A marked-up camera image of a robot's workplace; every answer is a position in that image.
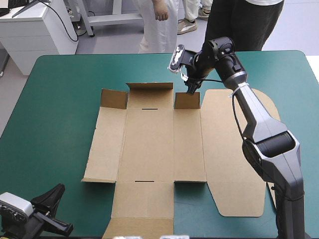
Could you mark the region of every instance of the white pants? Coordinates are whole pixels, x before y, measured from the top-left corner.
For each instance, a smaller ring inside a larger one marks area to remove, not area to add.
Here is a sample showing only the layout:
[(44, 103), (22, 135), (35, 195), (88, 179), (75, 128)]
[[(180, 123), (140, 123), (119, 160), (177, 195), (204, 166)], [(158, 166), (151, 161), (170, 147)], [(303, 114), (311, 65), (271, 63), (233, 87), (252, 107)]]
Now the white pants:
[(152, 0), (133, 0), (144, 21), (144, 36), (139, 53), (172, 53), (177, 42), (177, 12), (179, 0), (165, 0), (168, 20), (155, 20)]
[[(200, 0), (200, 3), (205, 10), (210, 10), (213, 0)], [(193, 21), (198, 18), (198, 0), (183, 0), (183, 5), (187, 20)]]

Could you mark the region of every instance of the computer keyboard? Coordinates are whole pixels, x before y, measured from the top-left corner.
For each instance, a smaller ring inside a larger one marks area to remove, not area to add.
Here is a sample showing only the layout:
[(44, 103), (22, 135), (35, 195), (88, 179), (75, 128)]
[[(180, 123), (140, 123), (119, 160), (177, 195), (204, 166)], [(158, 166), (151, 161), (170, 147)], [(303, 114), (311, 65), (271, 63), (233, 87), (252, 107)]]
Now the computer keyboard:
[(8, 1), (8, 8), (16, 8), (20, 6), (25, 6), (29, 4), (29, 0), (9, 0)]

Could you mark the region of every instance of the gray floor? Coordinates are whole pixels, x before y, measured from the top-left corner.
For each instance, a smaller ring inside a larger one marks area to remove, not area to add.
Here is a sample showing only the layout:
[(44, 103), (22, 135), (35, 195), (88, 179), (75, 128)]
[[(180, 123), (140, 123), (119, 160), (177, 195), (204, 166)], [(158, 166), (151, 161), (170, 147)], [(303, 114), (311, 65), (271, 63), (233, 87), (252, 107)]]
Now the gray floor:
[[(109, 14), (110, 0), (91, 0), (89, 9)], [(123, 12), (132, 12), (130, 1), (123, 1)], [(319, 0), (286, 0), (278, 24), (264, 50), (300, 50), (309, 56), (319, 55)], [(179, 16), (183, 18), (182, 4)], [(178, 43), (198, 51), (204, 40), (206, 22), (198, 21), (198, 30), (178, 36)], [(77, 54), (137, 53), (143, 36), (143, 22), (95, 27), (95, 37), (81, 36)], [(27, 80), (10, 60), (0, 78), (0, 135)]]

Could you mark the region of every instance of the white desk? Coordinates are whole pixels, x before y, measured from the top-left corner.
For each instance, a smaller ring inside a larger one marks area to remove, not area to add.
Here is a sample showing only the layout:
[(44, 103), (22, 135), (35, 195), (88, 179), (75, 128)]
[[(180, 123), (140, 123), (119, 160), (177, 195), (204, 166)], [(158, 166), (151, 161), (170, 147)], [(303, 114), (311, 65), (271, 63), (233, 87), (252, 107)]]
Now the white desk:
[[(69, 34), (76, 39), (63, 0), (52, 0), (50, 6), (62, 18)], [(43, 55), (73, 55), (78, 42), (67, 36), (58, 16), (38, 3), (20, 15), (12, 15), (21, 7), (0, 17), (0, 42), (24, 75), (29, 75), (37, 58)]]

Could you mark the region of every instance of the cardboard box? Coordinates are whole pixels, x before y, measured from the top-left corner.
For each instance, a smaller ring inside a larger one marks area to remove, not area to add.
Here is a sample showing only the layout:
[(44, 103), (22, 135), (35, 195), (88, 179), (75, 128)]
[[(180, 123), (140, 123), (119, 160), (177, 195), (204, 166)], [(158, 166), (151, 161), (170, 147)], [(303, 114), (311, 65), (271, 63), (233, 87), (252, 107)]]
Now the cardboard box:
[[(173, 234), (174, 182), (207, 182), (223, 216), (259, 217), (266, 183), (243, 156), (230, 90), (176, 93), (173, 83), (103, 89), (84, 182), (116, 183), (103, 238)], [(270, 98), (255, 91), (270, 114)], [(245, 118), (237, 104), (241, 127)]]

